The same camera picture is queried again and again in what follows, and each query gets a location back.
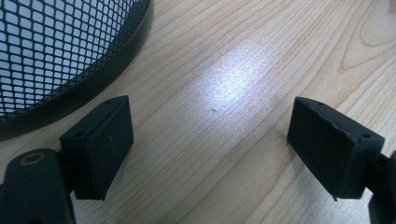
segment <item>mesh wastebasket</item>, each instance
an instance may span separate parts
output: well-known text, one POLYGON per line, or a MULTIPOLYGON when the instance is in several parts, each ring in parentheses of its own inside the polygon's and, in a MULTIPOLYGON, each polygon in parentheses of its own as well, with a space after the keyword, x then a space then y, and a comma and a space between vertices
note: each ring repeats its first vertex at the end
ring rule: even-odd
POLYGON ((147 36, 149 0, 0 1, 0 140, 86 104, 147 36))

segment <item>black clamp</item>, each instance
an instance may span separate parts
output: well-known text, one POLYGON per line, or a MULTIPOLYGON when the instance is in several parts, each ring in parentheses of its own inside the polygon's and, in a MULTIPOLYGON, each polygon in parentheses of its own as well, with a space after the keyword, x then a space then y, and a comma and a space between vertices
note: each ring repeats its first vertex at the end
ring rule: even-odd
POLYGON ((380 153, 385 139, 318 101, 297 97, 288 142, 334 197, 359 199, 367 187, 372 223, 396 223, 396 152, 380 153))
POLYGON ((128 96, 99 104, 61 136, 59 152, 37 149, 8 164, 0 223, 76 223, 70 193, 104 200, 133 142, 128 96))

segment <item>table surface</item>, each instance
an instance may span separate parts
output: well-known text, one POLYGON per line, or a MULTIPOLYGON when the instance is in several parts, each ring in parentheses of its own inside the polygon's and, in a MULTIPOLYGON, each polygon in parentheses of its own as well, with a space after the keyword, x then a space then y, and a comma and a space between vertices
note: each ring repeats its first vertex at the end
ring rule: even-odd
POLYGON ((134 145, 104 202, 78 223, 369 223, 335 202, 286 143, 295 96, 319 100, 396 148, 396 1, 155 0, 138 56, 99 96, 0 143, 7 163, 100 102, 129 95, 134 145))

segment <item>metal mesh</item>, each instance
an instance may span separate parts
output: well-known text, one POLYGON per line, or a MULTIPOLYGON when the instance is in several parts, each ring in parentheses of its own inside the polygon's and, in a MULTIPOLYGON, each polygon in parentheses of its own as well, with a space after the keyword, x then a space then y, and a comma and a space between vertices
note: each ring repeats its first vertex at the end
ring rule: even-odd
POLYGON ((50 101, 125 45, 149 0, 0 1, 0 121, 50 101))

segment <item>wooden table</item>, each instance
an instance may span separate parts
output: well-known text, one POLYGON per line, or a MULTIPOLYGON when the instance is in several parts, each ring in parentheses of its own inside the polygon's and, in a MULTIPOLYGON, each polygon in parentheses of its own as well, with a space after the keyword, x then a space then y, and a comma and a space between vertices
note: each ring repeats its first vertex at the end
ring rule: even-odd
POLYGON ((366 190, 339 200, 286 144, 295 96, 396 148, 396 1, 155 0, 146 44, 98 97, 0 143, 0 177, 105 99, 129 95, 134 145, 78 223, 369 223, 366 190))

